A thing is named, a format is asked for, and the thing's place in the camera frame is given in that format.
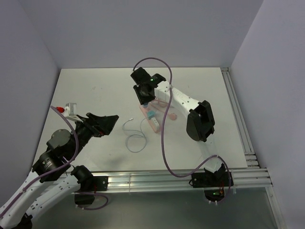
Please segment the teal plug adapter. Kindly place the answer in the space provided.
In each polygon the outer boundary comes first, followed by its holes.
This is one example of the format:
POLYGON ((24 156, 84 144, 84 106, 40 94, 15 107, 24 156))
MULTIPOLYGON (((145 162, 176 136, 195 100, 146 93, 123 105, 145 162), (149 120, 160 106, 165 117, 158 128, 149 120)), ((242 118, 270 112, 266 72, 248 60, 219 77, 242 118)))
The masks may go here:
POLYGON ((153 110, 148 111, 146 114, 147 114, 147 118, 149 120, 151 120, 152 118, 155 117, 155 111, 153 111, 153 110))

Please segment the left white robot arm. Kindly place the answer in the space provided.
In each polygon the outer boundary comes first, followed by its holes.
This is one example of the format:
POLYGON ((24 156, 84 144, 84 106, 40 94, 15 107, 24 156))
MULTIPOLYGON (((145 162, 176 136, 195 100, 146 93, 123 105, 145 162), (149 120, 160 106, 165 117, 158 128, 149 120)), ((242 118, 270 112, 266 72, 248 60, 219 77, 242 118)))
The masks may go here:
POLYGON ((91 138, 109 135, 118 115, 86 117, 59 115, 69 126, 58 129, 46 143, 47 148, 34 163, 26 180, 0 209, 2 229, 30 229, 34 220, 77 191, 93 186, 93 175, 84 166, 76 166, 59 184, 54 184, 71 167, 72 161, 91 138))

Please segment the pink power strip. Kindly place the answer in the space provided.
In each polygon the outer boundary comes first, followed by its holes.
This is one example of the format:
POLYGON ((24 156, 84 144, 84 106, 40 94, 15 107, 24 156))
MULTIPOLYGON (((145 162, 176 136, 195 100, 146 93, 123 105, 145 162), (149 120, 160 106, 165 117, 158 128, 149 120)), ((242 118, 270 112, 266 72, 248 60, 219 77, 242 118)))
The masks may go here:
POLYGON ((161 131, 161 128, 162 128, 162 125, 159 124, 159 122, 157 121, 156 119, 156 115, 154 118, 152 118, 151 120, 149 120, 147 118, 147 112, 150 111, 150 110, 153 110, 149 105, 146 109, 144 109, 142 107, 142 105, 139 105, 139 109, 141 110, 141 112, 143 113, 145 119, 147 120, 148 124, 150 125, 150 127, 152 128, 152 130, 155 132, 155 133, 158 133, 161 131))

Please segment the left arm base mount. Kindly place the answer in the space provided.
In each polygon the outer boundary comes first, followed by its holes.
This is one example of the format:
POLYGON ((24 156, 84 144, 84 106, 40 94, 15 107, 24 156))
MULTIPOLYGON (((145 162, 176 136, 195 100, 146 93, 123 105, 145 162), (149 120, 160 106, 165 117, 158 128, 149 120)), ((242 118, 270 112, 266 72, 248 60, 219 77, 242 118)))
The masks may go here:
POLYGON ((108 177, 95 177, 84 165, 76 166, 71 171, 71 175, 76 177, 80 189, 74 194, 74 203, 79 208, 91 210, 89 206, 95 201, 95 195, 98 191, 106 191, 108 186, 108 177))

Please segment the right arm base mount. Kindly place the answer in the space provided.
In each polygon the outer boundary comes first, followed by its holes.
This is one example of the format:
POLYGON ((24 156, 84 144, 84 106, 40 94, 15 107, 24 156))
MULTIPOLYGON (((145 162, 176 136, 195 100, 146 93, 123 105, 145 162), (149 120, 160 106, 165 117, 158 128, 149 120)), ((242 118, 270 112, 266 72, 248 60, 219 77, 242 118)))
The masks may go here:
POLYGON ((191 175, 189 185, 193 188, 211 188, 204 190, 205 197, 211 201, 221 201, 225 197, 225 188, 234 185, 231 174, 227 172, 217 178, 210 172, 199 172, 191 175))

